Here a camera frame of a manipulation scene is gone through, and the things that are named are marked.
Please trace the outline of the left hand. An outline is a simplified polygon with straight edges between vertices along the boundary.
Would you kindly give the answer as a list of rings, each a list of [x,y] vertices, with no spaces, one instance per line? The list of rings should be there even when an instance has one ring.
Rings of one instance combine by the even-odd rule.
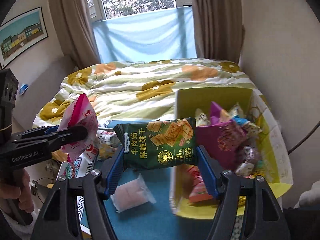
[[[19,200],[18,207],[26,213],[34,211],[34,204],[31,197],[31,190],[29,186],[30,176],[26,170],[23,170],[22,187],[15,187],[1,182],[1,210],[5,213],[11,213],[11,208],[8,205],[7,199]]]

